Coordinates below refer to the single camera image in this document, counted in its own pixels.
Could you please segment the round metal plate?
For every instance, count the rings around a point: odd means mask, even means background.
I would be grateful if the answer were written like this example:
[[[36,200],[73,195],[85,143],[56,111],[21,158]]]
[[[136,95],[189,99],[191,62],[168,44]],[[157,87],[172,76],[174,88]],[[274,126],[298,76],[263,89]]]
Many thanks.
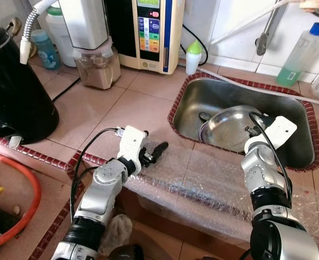
[[[246,126],[255,126],[249,114],[261,112],[252,106],[233,106],[211,115],[199,112],[201,127],[198,131],[199,142],[216,146],[235,153],[244,153],[244,144],[249,139]]]

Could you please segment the white wall pipe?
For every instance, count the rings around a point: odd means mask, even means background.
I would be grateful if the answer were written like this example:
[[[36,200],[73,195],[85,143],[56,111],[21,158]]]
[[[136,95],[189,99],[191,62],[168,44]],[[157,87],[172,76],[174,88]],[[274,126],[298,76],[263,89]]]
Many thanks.
[[[238,30],[241,30],[242,28],[246,27],[246,25],[249,25],[252,22],[255,22],[257,19],[260,19],[264,15],[271,13],[275,9],[283,7],[284,5],[288,5],[289,3],[300,3],[300,2],[303,2],[303,0],[279,0],[278,2],[274,3],[273,5],[271,5],[267,8],[264,8],[263,10],[258,11],[256,13],[253,13],[253,15],[248,16],[245,20],[239,22],[239,24],[236,25],[236,27],[231,28],[231,30],[229,30],[228,32],[222,33],[221,35],[219,35],[219,37],[212,39],[210,41],[210,45],[217,44],[218,42],[224,40],[225,38],[229,37],[230,35],[233,35],[233,33],[238,32]]]

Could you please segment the clear bottle blue cap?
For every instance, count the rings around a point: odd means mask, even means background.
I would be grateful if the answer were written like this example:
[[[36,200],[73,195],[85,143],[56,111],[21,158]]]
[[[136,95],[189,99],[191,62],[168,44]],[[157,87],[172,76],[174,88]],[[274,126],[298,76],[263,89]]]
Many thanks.
[[[311,65],[319,50],[319,22],[313,23],[310,30],[305,30],[298,38],[288,59],[279,71],[276,82],[284,87],[291,87]]]

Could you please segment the white water filter appliance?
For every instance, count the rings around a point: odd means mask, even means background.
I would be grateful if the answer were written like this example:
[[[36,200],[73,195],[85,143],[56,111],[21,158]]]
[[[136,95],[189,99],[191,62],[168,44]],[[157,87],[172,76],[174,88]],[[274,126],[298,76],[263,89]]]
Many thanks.
[[[103,0],[58,0],[73,47],[95,50],[109,39]]]

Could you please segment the clear bubble wrap sheet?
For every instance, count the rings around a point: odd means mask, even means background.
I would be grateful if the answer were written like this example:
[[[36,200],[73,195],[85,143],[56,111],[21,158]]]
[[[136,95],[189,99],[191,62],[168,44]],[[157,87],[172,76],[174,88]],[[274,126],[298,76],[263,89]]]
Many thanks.
[[[245,247],[253,206],[240,165],[243,156],[202,144],[169,147],[156,164],[128,179],[125,187],[172,220]],[[292,210],[319,249],[319,193],[310,172],[288,170]]]

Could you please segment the white bottle green cap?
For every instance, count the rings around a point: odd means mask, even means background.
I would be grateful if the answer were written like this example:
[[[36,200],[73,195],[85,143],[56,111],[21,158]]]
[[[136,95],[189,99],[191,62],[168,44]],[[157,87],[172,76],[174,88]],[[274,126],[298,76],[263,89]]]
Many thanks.
[[[194,42],[187,47],[185,57],[185,70],[187,75],[191,76],[196,73],[197,67],[201,63],[202,51],[202,45],[197,40],[194,40]]]

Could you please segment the white jug green lid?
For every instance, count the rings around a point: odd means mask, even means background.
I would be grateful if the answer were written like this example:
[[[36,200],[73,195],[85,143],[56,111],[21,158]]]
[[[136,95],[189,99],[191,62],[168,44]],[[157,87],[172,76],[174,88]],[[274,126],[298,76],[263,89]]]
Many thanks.
[[[63,18],[62,9],[58,2],[53,3],[46,10],[45,20],[49,27],[49,32],[61,57],[62,63],[68,67],[76,67],[74,59],[74,47],[72,45],[70,35],[66,28]]]

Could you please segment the small teal bottle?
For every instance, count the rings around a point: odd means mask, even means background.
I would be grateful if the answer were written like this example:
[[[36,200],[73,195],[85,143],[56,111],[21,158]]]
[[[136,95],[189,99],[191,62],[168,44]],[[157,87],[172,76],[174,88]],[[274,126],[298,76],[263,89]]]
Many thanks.
[[[38,57],[40,57],[41,63],[46,69],[57,70],[61,66],[57,50],[45,30],[33,30],[31,32],[31,42],[37,47]]]

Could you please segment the chrome faucet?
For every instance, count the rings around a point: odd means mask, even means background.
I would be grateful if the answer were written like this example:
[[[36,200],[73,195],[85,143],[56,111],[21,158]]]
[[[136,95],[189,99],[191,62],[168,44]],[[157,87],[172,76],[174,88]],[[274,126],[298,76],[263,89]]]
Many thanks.
[[[280,5],[277,8],[272,9],[268,14],[270,17],[266,22],[265,29],[263,30],[261,36],[256,39],[256,55],[265,55],[268,45],[270,44],[274,33],[281,21],[284,12],[286,10],[285,5]]]

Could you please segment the thin white tube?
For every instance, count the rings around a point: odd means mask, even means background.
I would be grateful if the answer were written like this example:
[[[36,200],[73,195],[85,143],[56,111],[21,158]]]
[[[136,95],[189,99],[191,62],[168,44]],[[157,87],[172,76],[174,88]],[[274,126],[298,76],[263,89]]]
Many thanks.
[[[298,96],[298,95],[292,95],[292,94],[286,94],[286,93],[282,93],[282,92],[277,92],[274,90],[268,90],[268,89],[263,89],[263,88],[257,88],[257,87],[253,87],[250,85],[245,85],[239,82],[236,82],[234,80],[228,79],[228,77],[225,76],[221,76],[219,74],[214,73],[213,71],[209,71],[207,69],[203,69],[203,68],[198,68],[199,71],[204,72],[206,74],[209,74],[210,76],[214,76],[217,79],[221,79],[224,80],[225,82],[231,83],[233,85],[238,85],[239,87],[243,87],[245,89],[249,89],[249,90],[253,90],[256,92],[260,92],[260,93],[267,93],[267,94],[271,94],[274,96],[282,96],[282,97],[286,97],[286,98],[292,98],[292,99],[296,99],[298,101],[306,101],[306,102],[313,102],[315,104],[319,105],[319,101],[316,99],[310,99],[309,97],[303,97],[303,96]]]

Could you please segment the orange plastic basin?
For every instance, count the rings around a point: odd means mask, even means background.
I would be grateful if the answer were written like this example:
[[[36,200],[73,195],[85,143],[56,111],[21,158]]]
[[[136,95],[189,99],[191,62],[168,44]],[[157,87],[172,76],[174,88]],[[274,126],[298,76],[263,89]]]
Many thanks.
[[[8,164],[9,166],[15,168],[16,170],[20,171],[28,180],[31,185],[31,190],[34,193],[34,197],[31,200],[31,204],[29,206],[29,210],[23,215],[21,220],[14,225],[13,228],[8,230],[7,232],[0,235],[0,246],[4,243],[8,242],[9,240],[13,239],[14,236],[21,233],[21,231],[30,223],[31,219],[34,217],[36,211],[40,207],[41,202],[41,184],[38,181],[38,178],[33,174],[33,172],[25,165],[18,163],[10,158],[6,158],[0,154],[0,161],[3,163]]]

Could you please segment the stainless steel sink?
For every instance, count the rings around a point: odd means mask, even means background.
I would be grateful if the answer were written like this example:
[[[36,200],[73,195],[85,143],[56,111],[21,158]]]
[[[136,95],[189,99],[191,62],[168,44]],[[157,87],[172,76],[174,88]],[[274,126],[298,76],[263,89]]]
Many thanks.
[[[232,77],[231,80],[257,88],[298,96],[285,87],[263,84]],[[201,126],[199,112],[216,114],[232,106],[252,106],[268,115],[281,115],[297,125],[293,136],[278,148],[277,154],[290,170],[312,171],[319,167],[319,131],[311,102],[291,97],[260,93],[225,82],[206,73],[196,73],[185,79],[167,115],[173,131],[184,139],[198,141]]]

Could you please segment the black electric kettle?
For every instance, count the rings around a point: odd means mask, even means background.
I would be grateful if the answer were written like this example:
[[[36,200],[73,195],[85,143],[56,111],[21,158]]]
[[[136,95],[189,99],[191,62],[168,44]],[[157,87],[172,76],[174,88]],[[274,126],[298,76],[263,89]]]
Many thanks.
[[[58,126],[57,108],[28,63],[19,60],[12,34],[0,25],[0,138],[19,144],[46,139]]]

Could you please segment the cream water ionizer appliance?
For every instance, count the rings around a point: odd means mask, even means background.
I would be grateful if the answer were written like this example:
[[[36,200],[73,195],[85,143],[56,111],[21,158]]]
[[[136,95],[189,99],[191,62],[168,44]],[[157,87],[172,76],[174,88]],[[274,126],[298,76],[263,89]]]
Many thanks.
[[[104,0],[121,66],[173,74],[186,0]]]

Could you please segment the clear filter container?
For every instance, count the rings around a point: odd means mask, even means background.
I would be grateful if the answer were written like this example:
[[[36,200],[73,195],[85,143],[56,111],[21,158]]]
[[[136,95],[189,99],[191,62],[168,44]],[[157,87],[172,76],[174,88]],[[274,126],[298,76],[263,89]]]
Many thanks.
[[[82,84],[87,87],[110,89],[120,78],[120,61],[112,38],[95,50],[75,48],[73,57]]]

